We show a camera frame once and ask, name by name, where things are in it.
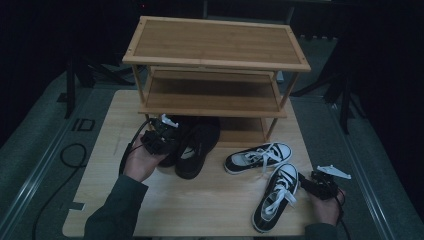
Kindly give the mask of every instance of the bamboo shelf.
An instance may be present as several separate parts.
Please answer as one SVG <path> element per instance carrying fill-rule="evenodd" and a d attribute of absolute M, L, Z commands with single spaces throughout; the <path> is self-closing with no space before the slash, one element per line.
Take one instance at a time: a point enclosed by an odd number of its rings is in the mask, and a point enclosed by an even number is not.
<path fill-rule="evenodd" d="M 219 145 L 229 147 L 268 141 L 299 73 L 310 71 L 287 25 L 144 16 L 123 62 L 133 65 L 139 113 L 220 117 Z M 144 87 L 137 65 L 148 69 Z M 284 96 L 279 70 L 294 73 Z"/>

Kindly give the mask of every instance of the robotic hand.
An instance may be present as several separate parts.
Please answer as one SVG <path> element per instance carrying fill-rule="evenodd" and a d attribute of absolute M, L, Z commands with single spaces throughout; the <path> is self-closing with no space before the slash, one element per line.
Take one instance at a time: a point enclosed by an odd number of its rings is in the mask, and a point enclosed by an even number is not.
<path fill-rule="evenodd" d="M 299 173 L 301 187 L 321 200 L 327 200 L 337 196 L 339 187 L 334 182 L 334 176 L 351 179 L 351 176 L 343 173 L 333 165 L 328 167 L 318 166 L 319 171 L 312 171 L 311 179 Z"/>
<path fill-rule="evenodd" d="M 139 137 L 141 130 L 143 130 L 148 123 L 153 126 L 154 130 L 146 130 L 140 140 L 150 154 L 169 154 L 178 148 L 178 141 L 176 140 L 178 134 L 178 123 L 172 122 L 165 114 L 161 116 L 161 119 L 151 118 L 141 125 L 132 141 L 128 143 L 121 159 L 119 174 L 122 174 L 124 171 L 125 163 L 128 155 L 131 153 L 131 149 L 133 148 L 136 138 Z"/>

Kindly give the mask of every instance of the floor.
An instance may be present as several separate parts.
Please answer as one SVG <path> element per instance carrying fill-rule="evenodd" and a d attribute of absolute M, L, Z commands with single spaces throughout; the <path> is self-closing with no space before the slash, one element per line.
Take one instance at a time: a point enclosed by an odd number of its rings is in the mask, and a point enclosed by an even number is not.
<path fill-rule="evenodd" d="M 317 79 L 336 40 L 299 39 L 299 43 L 312 72 L 302 75 L 295 90 Z M 77 107 L 67 120 L 66 105 L 56 101 L 66 91 L 65 74 L 53 81 L 0 150 L 0 239 L 68 239 L 61 226 L 84 170 L 66 167 L 63 161 L 86 162 L 114 92 L 135 89 L 97 77 L 94 88 L 77 86 Z M 132 81 L 131 76 L 123 77 Z M 279 83 L 281 89 L 286 82 Z M 339 102 L 322 99 L 327 88 L 291 101 L 313 166 L 333 164 L 353 176 L 336 180 L 347 191 L 345 222 L 352 239 L 424 239 L 424 225 L 373 128 L 351 108 L 350 134 L 344 134 L 338 123 Z M 67 148 L 74 143 L 84 145 L 86 156 L 84 148 Z M 347 239 L 341 226 L 338 231 L 340 239 Z"/>

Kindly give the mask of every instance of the wooden table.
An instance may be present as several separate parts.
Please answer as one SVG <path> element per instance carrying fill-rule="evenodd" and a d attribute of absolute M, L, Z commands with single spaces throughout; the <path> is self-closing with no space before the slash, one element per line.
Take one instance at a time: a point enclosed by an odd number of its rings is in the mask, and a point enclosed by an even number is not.
<path fill-rule="evenodd" d="M 127 143 L 144 122 L 137 113 L 136 90 L 117 91 L 74 198 L 83 210 L 70 210 L 63 226 L 69 237 L 84 235 L 87 218 L 105 202 L 117 177 Z M 293 150 L 291 163 L 300 173 L 312 166 L 290 100 L 287 118 L 277 122 L 271 141 L 287 143 Z M 282 236 L 302 235 L 312 223 L 312 206 L 298 189 L 295 208 L 287 206 L 275 228 L 256 232 L 251 216 L 264 193 L 269 172 L 253 169 L 239 175 L 225 172 L 223 163 L 243 148 L 215 148 L 207 156 L 200 174 L 192 180 L 179 178 L 174 168 L 157 168 L 145 181 L 149 191 L 139 213 L 135 236 Z"/>

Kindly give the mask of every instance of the gray carpet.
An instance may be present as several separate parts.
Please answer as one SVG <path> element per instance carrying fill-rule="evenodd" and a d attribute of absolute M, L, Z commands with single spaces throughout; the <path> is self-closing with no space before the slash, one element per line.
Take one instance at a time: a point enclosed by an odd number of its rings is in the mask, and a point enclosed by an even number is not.
<path fill-rule="evenodd" d="M 295 90 L 316 79 L 334 46 L 325 40 L 301 40 L 300 43 L 313 71 L 302 76 Z M 74 171 L 62 163 L 60 151 L 69 144 L 81 143 L 87 148 L 88 160 L 112 96 L 122 88 L 102 81 L 94 89 L 78 87 L 78 107 L 69 120 L 63 119 L 65 104 L 56 102 L 59 93 L 65 91 L 64 79 L 56 79 L 46 89 L 0 152 L 2 219 L 10 213 L 8 210 L 13 200 L 37 164 L 48 163 L 43 181 L 39 186 L 33 186 L 37 191 L 32 201 L 23 206 L 25 211 L 21 216 L 18 214 L 13 231 L 4 239 L 32 238 L 33 224 L 41 207 Z M 326 86 L 291 100 L 313 166 L 333 164 L 353 177 L 352 180 L 336 179 L 347 192 L 344 221 L 352 239 L 424 239 L 423 223 L 405 195 L 369 122 L 352 110 L 354 118 L 348 121 L 350 134 L 344 135 L 337 123 L 337 104 L 330 106 L 320 98 L 325 89 Z M 94 127 L 89 131 L 93 121 Z M 82 157 L 83 151 L 78 146 L 64 152 L 64 159 L 72 165 L 78 165 Z M 37 239 L 68 239 L 63 236 L 61 228 L 83 172 L 84 169 L 78 170 L 46 207 L 38 222 Z M 347 239 L 341 226 L 339 237 Z"/>

